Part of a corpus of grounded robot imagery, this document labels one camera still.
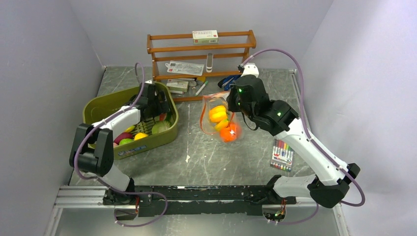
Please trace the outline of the watermelon slice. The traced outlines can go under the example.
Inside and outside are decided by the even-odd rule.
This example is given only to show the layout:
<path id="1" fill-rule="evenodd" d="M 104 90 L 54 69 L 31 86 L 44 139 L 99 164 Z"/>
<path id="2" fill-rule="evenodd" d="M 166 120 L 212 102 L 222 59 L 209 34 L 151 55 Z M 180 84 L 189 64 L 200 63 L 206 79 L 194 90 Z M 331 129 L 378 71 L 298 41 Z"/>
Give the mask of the watermelon slice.
<path id="1" fill-rule="evenodd" d="M 159 115 L 159 121 L 164 121 L 166 119 L 166 117 L 167 117 L 167 113 L 160 114 Z"/>

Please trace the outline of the orange bell pepper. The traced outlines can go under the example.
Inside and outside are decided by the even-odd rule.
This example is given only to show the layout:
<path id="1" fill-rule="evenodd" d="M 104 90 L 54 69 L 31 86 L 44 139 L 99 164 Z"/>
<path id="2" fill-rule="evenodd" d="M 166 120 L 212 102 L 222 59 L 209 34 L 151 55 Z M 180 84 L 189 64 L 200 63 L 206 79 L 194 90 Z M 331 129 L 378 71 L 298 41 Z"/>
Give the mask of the orange bell pepper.
<path id="1" fill-rule="evenodd" d="M 223 105 L 216 106 L 209 111 L 209 120 L 213 123 L 219 123 L 228 118 L 226 107 Z"/>

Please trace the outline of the yellow banana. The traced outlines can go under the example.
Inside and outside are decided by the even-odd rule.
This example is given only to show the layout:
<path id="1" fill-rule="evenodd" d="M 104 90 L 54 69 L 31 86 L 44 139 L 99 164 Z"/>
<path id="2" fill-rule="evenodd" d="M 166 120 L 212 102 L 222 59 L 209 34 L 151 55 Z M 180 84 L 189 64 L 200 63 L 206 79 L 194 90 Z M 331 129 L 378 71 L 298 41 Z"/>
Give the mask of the yellow banana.
<path id="1" fill-rule="evenodd" d="M 226 128 L 228 125 L 229 125 L 229 120 L 225 119 L 217 123 L 214 128 L 217 132 L 220 132 L 222 129 Z"/>

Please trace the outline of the clear zip top bag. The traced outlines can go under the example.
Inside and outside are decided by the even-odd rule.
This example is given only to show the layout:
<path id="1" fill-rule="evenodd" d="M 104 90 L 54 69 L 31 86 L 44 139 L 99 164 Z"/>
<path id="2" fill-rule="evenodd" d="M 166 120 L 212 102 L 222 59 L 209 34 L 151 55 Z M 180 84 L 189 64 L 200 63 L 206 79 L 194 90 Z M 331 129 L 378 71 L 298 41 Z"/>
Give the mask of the clear zip top bag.
<path id="1" fill-rule="evenodd" d="M 228 91 L 203 96 L 200 115 L 200 129 L 218 137 L 225 143 L 234 142 L 241 137 L 241 126 L 237 114 L 228 110 Z"/>

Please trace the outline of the orange tangerine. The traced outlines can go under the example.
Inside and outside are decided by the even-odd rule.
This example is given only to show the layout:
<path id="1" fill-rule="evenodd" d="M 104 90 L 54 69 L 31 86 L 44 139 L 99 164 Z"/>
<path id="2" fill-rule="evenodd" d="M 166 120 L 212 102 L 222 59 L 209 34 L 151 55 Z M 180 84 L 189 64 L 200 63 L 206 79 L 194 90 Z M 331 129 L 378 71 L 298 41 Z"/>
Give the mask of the orange tangerine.
<path id="1" fill-rule="evenodd" d="M 237 140 L 241 135 L 241 128 L 239 125 L 231 124 L 228 127 L 220 130 L 220 138 L 223 142 L 233 142 Z"/>

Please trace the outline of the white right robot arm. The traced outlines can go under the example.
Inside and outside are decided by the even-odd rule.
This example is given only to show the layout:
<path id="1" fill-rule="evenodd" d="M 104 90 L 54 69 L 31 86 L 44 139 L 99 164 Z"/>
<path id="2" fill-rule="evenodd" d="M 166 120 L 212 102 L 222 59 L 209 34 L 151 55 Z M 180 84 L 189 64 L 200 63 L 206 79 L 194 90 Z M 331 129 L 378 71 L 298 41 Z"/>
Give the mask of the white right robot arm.
<path id="1" fill-rule="evenodd" d="M 266 199 L 276 204 L 286 197 L 310 197 L 319 205 L 332 208 L 347 194 L 360 167 L 347 164 L 320 147 L 307 135 L 299 114 L 283 100 L 271 100 L 264 83 L 254 75 L 245 75 L 231 84 L 228 109 L 242 113 L 256 129 L 270 133 L 290 146 L 314 171 L 304 177 L 274 177 L 265 191 Z"/>

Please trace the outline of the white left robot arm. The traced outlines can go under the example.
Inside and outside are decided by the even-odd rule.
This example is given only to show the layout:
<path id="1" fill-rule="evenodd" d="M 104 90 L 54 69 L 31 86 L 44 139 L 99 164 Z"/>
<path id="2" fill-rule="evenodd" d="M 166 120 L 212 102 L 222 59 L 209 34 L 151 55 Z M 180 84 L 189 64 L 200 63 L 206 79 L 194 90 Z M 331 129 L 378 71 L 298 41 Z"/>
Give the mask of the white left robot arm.
<path id="1" fill-rule="evenodd" d="M 114 164 L 114 140 L 128 127 L 171 111 L 172 97 L 161 83 L 143 83 L 138 94 L 122 102 L 111 115 L 92 124 L 80 124 L 75 133 L 69 164 L 84 180 L 97 180 L 117 191 L 123 204 L 134 202 L 134 180 Z"/>

